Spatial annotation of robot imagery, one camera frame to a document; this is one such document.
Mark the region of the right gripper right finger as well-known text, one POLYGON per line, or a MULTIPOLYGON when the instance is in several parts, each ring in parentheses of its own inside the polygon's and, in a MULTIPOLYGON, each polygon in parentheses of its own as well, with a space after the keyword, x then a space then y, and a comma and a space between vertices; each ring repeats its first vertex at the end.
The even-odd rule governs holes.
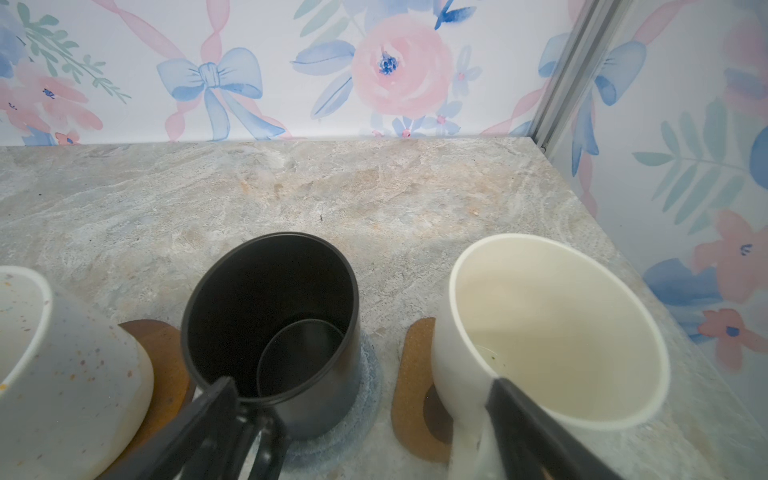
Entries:
POLYGON ((493 381, 485 408, 504 479, 621 478, 510 380, 493 381))

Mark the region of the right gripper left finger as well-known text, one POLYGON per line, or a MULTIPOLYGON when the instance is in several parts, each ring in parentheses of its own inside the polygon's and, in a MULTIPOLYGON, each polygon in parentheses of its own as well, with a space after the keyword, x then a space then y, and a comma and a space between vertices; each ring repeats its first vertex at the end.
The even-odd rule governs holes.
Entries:
POLYGON ((103 479, 222 479, 235 439, 237 390, 221 377, 103 479))

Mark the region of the plain brown wooden coaster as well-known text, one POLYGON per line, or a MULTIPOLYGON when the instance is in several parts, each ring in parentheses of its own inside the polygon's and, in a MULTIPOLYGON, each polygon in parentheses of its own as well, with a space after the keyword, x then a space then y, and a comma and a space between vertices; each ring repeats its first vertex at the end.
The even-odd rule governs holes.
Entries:
POLYGON ((154 385, 144 421, 121 455, 99 479, 143 447, 192 401, 195 384, 186 370, 181 349, 181 332, 173 325, 150 319, 123 322, 120 327, 144 348, 151 361, 154 385))

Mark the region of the white mug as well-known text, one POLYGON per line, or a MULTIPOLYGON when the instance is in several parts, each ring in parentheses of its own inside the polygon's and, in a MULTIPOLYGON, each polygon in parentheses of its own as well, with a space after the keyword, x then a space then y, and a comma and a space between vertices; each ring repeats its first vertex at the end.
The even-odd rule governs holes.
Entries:
POLYGON ((142 424, 145 349, 38 272, 1 269, 1 476, 95 479, 142 424))

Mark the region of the brown paw shaped coaster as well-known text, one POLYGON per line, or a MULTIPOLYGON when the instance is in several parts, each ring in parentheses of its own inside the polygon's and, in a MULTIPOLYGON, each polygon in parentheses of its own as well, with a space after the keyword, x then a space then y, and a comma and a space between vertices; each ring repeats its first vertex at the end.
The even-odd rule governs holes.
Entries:
POLYGON ((423 318, 406 332, 394 391, 391 423, 399 443, 413 456, 447 464, 453 419, 440 400, 432 375, 435 319, 423 318))

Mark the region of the cream mug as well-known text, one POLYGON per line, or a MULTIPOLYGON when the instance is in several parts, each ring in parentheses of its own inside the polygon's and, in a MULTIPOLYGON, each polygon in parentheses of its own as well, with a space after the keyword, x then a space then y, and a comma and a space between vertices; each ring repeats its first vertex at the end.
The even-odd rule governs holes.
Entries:
POLYGON ((455 262, 436 316, 431 366, 453 420, 449 475, 497 478, 488 464, 492 383, 508 379, 569 432, 649 421, 670 388, 660 330, 607 268, 556 241, 499 234, 455 262))

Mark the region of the blue grey woven coaster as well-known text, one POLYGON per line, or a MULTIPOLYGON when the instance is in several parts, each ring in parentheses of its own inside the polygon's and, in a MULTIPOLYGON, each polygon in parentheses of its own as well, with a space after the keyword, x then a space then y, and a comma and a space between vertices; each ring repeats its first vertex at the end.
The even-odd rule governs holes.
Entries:
POLYGON ((286 474, 329 473, 354 454, 374 425, 382 394, 381 366, 366 333, 360 342, 361 381, 354 404, 329 432, 291 445, 283 467, 286 474))

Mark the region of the black mug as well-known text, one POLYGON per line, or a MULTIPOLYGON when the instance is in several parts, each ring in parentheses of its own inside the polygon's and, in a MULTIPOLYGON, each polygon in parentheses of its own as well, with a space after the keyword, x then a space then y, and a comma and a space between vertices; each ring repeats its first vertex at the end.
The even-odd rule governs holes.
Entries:
POLYGON ((196 286, 183 315, 182 351, 200 387, 234 383, 224 477, 237 478, 254 452, 250 477, 275 479, 289 446, 328 433, 358 396, 354 271, 335 246, 307 233, 249 240, 196 286))

